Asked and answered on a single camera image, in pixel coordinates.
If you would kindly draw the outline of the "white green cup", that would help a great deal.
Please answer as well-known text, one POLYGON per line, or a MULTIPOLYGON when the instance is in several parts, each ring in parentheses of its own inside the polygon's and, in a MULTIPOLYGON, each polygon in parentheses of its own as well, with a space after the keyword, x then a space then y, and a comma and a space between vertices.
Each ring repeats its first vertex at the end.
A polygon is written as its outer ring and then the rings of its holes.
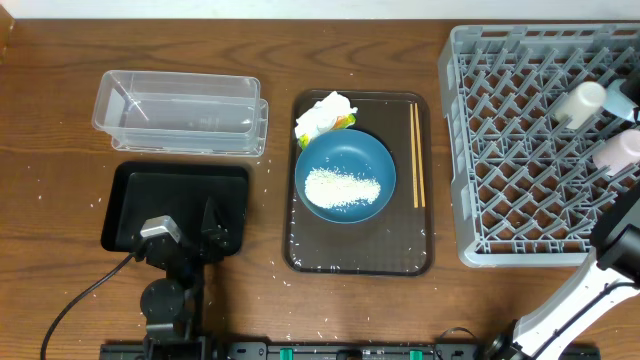
POLYGON ((551 116, 569 130, 577 130, 600 110, 607 99, 605 88, 597 82, 586 81, 574 88, 551 116))

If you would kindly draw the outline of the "pink cup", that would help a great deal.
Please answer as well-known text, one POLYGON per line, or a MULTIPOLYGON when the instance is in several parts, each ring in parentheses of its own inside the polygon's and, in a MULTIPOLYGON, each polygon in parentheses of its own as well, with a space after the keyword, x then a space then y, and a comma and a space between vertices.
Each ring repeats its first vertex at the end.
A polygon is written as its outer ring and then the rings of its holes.
POLYGON ((608 176, 614 176, 639 161, 639 145, 639 131, 625 130, 604 143, 593 155, 593 163, 597 169, 607 168, 608 176))

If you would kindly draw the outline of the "dark blue plate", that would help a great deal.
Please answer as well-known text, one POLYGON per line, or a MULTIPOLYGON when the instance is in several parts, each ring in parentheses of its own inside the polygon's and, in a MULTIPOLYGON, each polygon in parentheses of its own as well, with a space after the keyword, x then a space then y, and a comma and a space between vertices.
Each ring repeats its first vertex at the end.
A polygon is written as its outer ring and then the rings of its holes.
POLYGON ((396 167, 390 152, 377 138, 358 130, 328 132, 311 142, 299 155, 294 172, 295 187, 301 202, 317 217, 337 224, 366 221, 382 211, 396 187, 396 167), (313 168, 336 170, 361 179, 373 179, 381 193, 372 204, 323 209, 304 194, 304 181, 313 168))

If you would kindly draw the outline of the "wooden chopstick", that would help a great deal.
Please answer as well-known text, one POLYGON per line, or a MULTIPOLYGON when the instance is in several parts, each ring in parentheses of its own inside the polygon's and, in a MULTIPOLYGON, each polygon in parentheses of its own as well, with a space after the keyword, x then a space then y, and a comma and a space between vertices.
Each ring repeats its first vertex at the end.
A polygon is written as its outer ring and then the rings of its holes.
POLYGON ((418 198, 418 179, 417 179, 417 165, 416 165, 416 155, 415 155, 415 123, 414 123, 414 104, 411 103, 409 105, 409 116, 410 116, 410 145, 411 145, 411 166, 412 166, 412 187, 413 187, 413 206, 414 208, 419 208, 419 198, 418 198))
POLYGON ((420 125, 418 103, 414 104, 414 125, 415 125, 415 131, 416 131, 416 153, 417 153, 417 168, 418 168, 418 175, 419 175, 420 203, 421 203, 421 207, 426 208, 424 167, 423 167, 423 155, 422 155, 423 148, 422 148, 422 136, 421 136, 421 125, 420 125))

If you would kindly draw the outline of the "light blue bowl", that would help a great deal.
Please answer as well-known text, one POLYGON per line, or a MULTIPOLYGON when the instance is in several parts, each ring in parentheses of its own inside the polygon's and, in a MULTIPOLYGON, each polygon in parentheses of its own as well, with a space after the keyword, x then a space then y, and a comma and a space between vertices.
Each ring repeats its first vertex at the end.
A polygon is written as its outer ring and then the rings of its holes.
POLYGON ((638 123, 639 107, 635 107, 634 104, 620 92, 620 85, 624 79, 625 78, 616 79, 606 88, 607 98, 603 108, 619 118, 638 123))

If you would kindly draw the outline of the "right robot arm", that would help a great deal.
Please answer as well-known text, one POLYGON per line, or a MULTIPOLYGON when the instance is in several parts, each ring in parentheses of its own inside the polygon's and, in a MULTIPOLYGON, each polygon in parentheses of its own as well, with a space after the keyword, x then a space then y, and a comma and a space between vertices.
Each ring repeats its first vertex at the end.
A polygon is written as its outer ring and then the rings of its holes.
MULTIPOLYGON (((639 124, 639 74, 613 81, 604 110, 639 124)), ((639 130, 607 140, 593 157, 598 169, 617 175, 639 164, 639 130)), ((556 360, 599 317, 639 295, 639 180, 602 214, 590 236, 591 250, 577 271, 541 307, 515 321, 478 359, 556 360)))

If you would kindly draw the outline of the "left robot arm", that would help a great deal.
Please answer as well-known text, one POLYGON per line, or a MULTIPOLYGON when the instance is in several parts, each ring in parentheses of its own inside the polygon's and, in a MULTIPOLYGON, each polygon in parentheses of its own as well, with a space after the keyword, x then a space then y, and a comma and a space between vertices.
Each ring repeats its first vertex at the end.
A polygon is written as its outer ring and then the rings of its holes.
POLYGON ((229 232, 216 201, 205 203, 199 235, 187 237, 169 215, 146 220, 133 246, 134 258, 165 276, 142 292, 146 318, 145 359, 216 359, 218 349, 202 330, 204 268, 224 258, 229 232))

